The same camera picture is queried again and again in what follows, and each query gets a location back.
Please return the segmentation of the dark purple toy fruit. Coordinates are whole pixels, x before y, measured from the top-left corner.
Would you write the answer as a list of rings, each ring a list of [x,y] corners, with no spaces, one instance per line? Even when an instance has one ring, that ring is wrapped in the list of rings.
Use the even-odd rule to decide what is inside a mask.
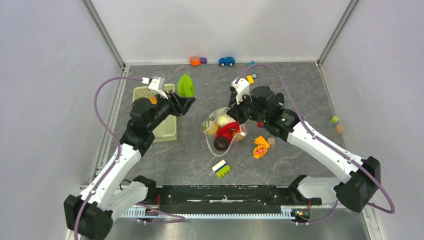
[[[224,152],[230,147],[230,141],[225,136],[220,136],[213,141],[213,146],[217,151]]]

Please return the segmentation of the red toy chili pepper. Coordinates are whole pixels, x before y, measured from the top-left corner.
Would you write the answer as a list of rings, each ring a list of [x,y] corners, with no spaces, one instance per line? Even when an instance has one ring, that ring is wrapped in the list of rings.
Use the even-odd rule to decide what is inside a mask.
[[[233,140],[233,131],[240,128],[240,125],[235,121],[230,124],[227,124],[217,131],[215,138],[220,136],[226,137],[230,142]]]

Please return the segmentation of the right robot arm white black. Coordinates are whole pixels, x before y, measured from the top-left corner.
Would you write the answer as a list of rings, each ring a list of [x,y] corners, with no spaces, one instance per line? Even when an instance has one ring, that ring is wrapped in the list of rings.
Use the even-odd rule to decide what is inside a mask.
[[[227,114],[238,123],[262,123],[272,136],[302,149],[327,167],[339,180],[330,192],[346,208],[361,212],[381,184],[381,164],[373,156],[364,159],[317,132],[293,110],[281,104],[282,93],[268,86],[230,88]]]

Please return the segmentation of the orange red toy mango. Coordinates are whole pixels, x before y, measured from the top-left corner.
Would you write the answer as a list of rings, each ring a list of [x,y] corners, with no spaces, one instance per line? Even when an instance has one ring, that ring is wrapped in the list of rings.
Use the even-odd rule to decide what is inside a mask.
[[[244,131],[241,131],[240,129],[237,129],[235,131],[233,131],[232,133],[232,139],[234,141],[241,141],[242,139],[244,139],[246,137],[247,133]]]

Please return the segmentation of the white toy radish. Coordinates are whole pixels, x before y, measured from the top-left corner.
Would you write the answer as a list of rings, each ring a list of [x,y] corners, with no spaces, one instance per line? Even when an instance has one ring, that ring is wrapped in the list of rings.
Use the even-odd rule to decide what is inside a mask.
[[[216,124],[221,128],[221,127],[224,127],[224,126],[226,126],[226,125],[228,125],[228,124],[230,124],[230,123],[233,123],[233,122],[235,122],[235,120],[232,118],[232,117],[230,117],[230,116],[228,116],[228,115],[226,115],[226,114],[223,114],[223,115],[220,115],[220,116],[218,116],[217,117],[217,119],[216,119]]]

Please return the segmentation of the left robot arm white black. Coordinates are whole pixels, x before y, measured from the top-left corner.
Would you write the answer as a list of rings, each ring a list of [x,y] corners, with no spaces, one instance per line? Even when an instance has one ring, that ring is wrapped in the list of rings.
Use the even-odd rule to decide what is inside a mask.
[[[117,143],[117,149],[100,174],[79,195],[69,195],[64,201],[65,220],[74,239],[103,240],[114,222],[135,204],[153,203],[157,190],[150,180],[133,180],[116,192],[129,170],[138,163],[152,145],[154,129],[168,116],[184,116],[195,102],[194,97],[182,97],[175,92],[165,97],[139,98],[132,104],[130,120]]]

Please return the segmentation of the clear dotted zip bag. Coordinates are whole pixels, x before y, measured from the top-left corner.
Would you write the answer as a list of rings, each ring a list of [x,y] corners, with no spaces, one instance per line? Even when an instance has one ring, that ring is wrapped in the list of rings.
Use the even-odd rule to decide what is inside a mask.
[[[214,110],[200,125],[209,151],[216,157],[224,156],[232,145],[243,140],[248,131],[227,114],[228,107]]]

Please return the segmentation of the yellow toy fruit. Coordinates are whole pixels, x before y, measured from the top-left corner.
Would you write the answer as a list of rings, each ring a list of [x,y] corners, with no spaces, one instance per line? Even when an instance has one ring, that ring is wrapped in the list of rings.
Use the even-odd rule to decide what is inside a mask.
[[[208,129],[206,130],[206,134],[208,136],[216,136],[218,130],[220,129],[220,126],[216,123],[211,124]]]

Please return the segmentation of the bright green toy leaf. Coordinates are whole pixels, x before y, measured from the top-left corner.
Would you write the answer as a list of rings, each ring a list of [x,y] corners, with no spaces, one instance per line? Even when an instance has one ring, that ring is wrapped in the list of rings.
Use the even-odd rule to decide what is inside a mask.
[[[177,83],[177,93],[181,97],[194,98],[195,87],[192,78],[187,74],[183,74]]]

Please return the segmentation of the orange toy food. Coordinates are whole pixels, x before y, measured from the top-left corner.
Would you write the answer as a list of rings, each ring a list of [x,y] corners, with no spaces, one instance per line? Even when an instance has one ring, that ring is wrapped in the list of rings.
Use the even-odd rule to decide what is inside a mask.
[[[156,105],[158,103],[158,100],[156,97],[150,97],[149,101],[151,102],[152,105]]]

